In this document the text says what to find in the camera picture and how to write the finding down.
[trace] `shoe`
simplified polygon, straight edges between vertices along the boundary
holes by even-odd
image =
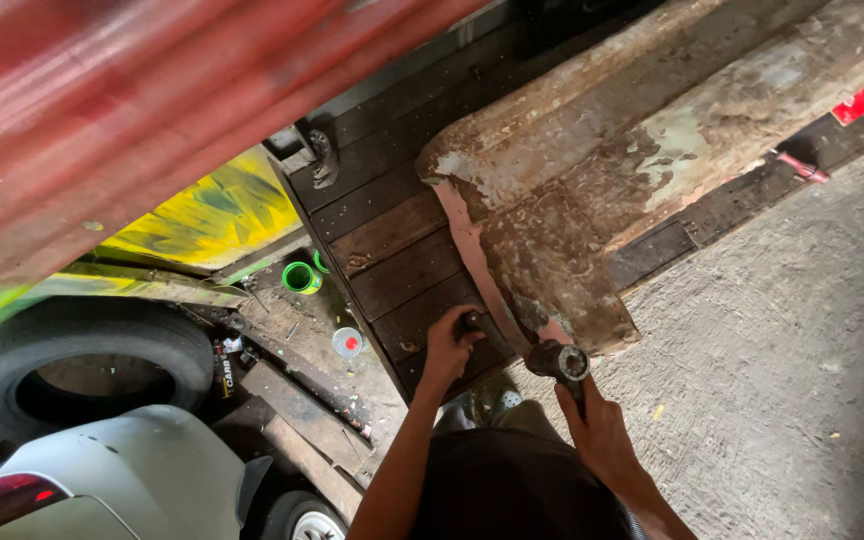
[[[514,388],[503,391],[495,398],[495,404],[492,406],[492,418],[498,418],[505,411],[522,403],[522,394]]]

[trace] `hand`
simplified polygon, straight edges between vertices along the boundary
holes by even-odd
[[[642,468],[632,448],[622,407],[602,397],[591,374],[582,379],[582,391],[585,394],[584,420],[579,416],[578,405],[569,389],[563,384],[555,385],[558,406],[565,413],[582,465],[620,499],[624,493],[651,485],[652,477]]]
[[[429,392],[439,401],[446,395],[452,382],[462,376],[469,361],[469,354],[476,340],[486,337],[481,331],[473,331],[455,340],[455,324],[459,317],[469,312],[482,313],[477,305],[455,305],[429,328],[426,345],[425,369],[415,394]]]

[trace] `yellow painted panel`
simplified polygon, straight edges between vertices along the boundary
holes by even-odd
[[[218,270],[299,227],[268,153],[256,145],[102,245]]]

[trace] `concrete floor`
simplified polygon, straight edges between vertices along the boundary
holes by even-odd
[[[593,374],[700,538],[864,538],[864,157],[626,303],[642,342]]]

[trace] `red corrugated metal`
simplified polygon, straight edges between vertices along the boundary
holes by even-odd
[[[0,291],[487,3],[0,0]]]

